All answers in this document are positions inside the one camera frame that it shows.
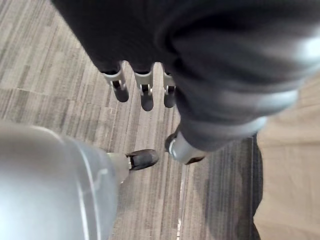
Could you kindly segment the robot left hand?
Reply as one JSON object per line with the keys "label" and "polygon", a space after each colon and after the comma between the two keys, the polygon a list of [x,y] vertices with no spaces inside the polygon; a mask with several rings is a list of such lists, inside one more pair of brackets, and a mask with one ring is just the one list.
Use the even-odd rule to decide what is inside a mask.
{"label": "robot left hand", "polygon": [[165,147],[186,165],[257,133],[320,69],[317,0],[55,0],[98,70],[127,61],[146,95],[173,79],[180,124]]}

